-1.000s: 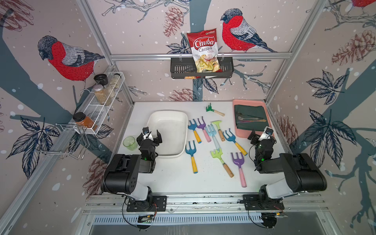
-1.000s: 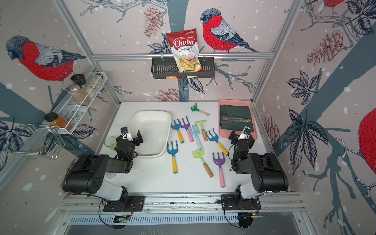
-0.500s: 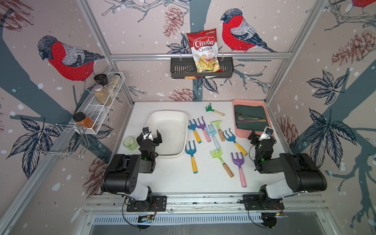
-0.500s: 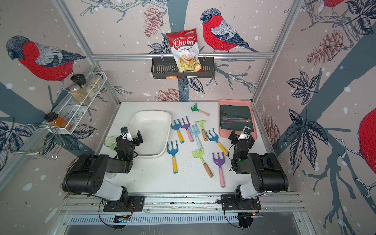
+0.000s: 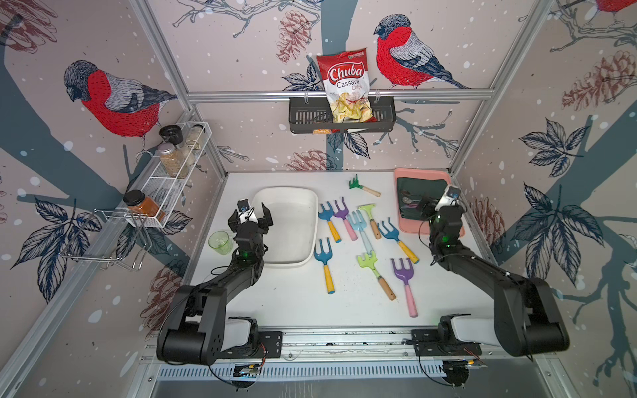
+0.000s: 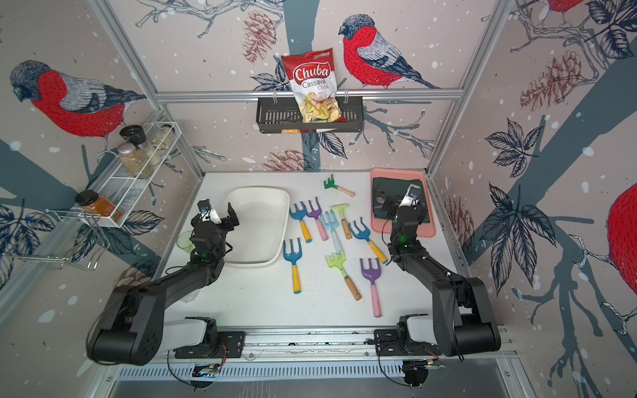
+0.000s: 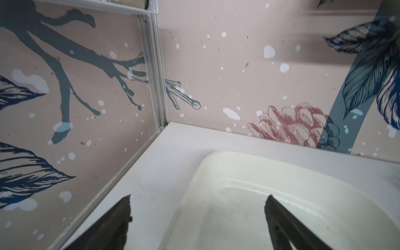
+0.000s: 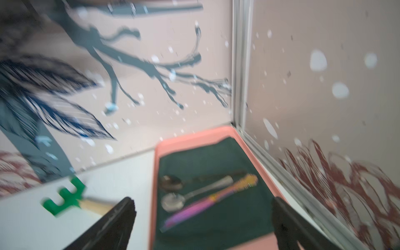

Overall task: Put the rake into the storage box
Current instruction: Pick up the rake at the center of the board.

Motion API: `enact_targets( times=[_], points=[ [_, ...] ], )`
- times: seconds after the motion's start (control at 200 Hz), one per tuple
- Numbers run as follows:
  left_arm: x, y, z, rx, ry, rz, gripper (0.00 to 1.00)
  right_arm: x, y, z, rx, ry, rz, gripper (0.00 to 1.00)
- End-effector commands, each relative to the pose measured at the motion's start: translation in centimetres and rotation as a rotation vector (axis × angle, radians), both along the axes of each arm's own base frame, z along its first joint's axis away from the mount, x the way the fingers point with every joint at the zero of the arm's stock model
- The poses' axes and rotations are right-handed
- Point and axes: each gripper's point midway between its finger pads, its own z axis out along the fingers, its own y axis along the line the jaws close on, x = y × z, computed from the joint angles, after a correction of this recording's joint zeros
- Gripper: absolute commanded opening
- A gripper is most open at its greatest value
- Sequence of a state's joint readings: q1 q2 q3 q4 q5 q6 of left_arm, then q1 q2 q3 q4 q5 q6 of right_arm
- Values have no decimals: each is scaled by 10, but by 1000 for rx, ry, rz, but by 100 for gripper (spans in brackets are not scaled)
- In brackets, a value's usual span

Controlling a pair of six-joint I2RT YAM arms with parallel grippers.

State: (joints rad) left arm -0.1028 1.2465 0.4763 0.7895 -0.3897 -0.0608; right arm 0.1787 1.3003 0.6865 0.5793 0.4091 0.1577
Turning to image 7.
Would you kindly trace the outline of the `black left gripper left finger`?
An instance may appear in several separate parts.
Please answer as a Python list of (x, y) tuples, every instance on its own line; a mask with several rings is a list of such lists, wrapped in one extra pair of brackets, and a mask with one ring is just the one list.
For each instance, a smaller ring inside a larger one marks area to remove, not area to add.
[(131, 216), (130, 196), (120, 199), (66, 250), (123, 250)]

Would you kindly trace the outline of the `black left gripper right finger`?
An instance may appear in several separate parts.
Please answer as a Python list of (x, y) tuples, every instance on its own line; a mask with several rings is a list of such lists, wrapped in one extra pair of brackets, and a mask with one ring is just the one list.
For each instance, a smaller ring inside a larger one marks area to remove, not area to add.
[(273, 195), (268, 196), (264, 212), (274, 250), (332, 250)]

